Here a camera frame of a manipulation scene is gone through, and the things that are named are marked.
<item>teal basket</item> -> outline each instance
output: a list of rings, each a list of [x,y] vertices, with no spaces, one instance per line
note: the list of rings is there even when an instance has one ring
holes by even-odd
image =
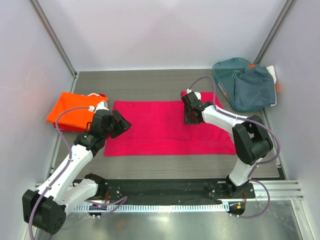
[[[220,88],[231,107],[238,112],[253,112],[257,109],[246,109],[235,102],[235,78],[245,72],[251,63],[243,58],[234,57],[226,61],[217,62],[212,67],[215,84]]]

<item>white panel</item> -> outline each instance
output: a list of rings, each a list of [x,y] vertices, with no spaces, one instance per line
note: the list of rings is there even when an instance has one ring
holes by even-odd
[[[282,161],[290,179],[297,179],[320,236],[320,1],[296,1],[274,39],[264,65],[274,65],[282,91],[268,108],[280,138]]]
[[[40,0],[78,71],[253,61],[285,0]]]
[[[56,139],[47,115],[72,76],[27,0],[0,2],[1,239],[23,238],[22,195],[45,180]]]

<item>orange fabric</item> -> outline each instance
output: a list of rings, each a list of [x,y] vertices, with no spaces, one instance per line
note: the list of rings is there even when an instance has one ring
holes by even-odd
[[[84,96],[70,92],[63,92],[54,106],[53,110],[47,117],[49,123],[56,127],[57,117],[64,111],[75,107],[96,106],[101,101],[107,101],[106,96]],[[86,129],[87,122],[92,121],[94,113],[87,109],[77,109],[67,112],[59,120],[59,127],[64,131],[83,132]]]

